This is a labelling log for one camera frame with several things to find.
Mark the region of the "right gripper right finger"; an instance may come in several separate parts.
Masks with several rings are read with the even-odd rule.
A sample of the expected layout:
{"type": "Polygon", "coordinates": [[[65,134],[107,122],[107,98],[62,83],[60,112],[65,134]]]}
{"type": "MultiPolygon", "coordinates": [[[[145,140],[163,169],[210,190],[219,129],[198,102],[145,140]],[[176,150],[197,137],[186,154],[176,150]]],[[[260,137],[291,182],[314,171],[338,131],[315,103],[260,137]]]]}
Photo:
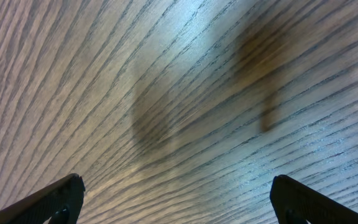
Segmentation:
{"type": "Polygon", "coordinates": [[[274,177],[270,201],[280,224],[358,223],[358,213],[287,175],[274,177]]]}

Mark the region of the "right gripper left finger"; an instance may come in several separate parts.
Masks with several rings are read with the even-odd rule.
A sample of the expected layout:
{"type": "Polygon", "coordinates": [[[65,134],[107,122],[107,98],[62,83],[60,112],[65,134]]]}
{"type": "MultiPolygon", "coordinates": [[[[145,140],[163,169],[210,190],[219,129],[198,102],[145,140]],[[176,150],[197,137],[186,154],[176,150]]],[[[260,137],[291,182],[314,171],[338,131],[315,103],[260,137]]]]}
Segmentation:
{"type": "Polygon", "coordinates": [[[83,206],[85,185],[70,174],[0,211],[0,223],[76,224],[83,206]]]}

